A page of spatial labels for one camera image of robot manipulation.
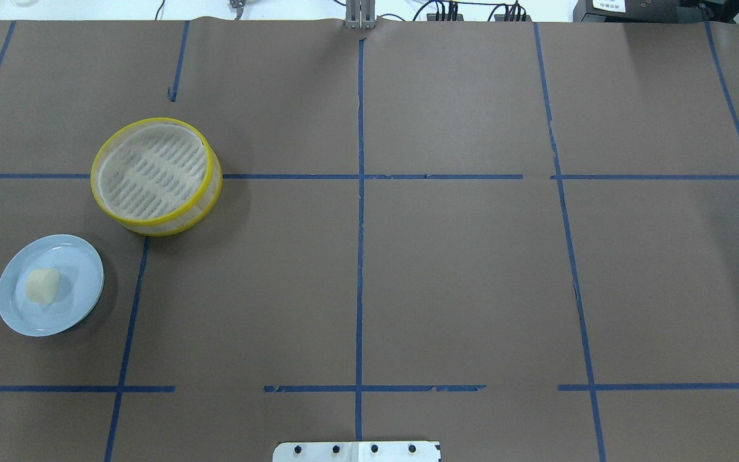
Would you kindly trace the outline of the white steamed bun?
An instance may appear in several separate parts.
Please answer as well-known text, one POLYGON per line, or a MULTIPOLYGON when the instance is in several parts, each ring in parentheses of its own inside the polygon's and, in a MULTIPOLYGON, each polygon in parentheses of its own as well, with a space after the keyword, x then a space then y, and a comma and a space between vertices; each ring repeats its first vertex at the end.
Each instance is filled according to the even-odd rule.
POLYGON ((24 284, 24 295, 34 304, 49 306, 58 295, 61 274, 55 267, 33 269, 24 284))

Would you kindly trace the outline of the yellow round steamer basket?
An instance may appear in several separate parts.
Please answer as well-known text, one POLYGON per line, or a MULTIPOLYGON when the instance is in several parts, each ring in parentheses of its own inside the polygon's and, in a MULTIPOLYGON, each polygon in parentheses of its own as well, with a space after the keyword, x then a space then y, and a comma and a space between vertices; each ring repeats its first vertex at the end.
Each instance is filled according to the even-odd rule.
POLYGON ((121 128, 101 146, 90 171, 99 208, 148 237, 196 226, 217 203, 222 186, 222 167, 206 137, 170 117, 121 128))

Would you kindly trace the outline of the light blue plate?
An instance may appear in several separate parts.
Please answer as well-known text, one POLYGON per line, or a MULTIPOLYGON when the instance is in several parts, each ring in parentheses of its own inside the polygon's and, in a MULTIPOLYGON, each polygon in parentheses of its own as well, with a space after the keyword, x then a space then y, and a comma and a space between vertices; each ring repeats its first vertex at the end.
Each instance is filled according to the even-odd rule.
POLYGON ((44 337, 82 321, 99 301, 105 285, 100 255, 86 240, 69 234, 41 237, 12 257, 0 276, 0 317, 15 332, 44 337), (55 267, 58 295, 49 306, 30 302, 24 284, 32 270, 55 267))

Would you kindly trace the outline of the white metal base plate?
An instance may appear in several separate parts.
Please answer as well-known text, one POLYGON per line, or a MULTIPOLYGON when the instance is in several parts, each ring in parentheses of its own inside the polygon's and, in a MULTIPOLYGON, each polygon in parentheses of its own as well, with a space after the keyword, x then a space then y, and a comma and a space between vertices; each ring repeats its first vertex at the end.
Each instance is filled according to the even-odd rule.
POLYGON ((284 442, 273 461, 441 461, 436 441, 284 442))

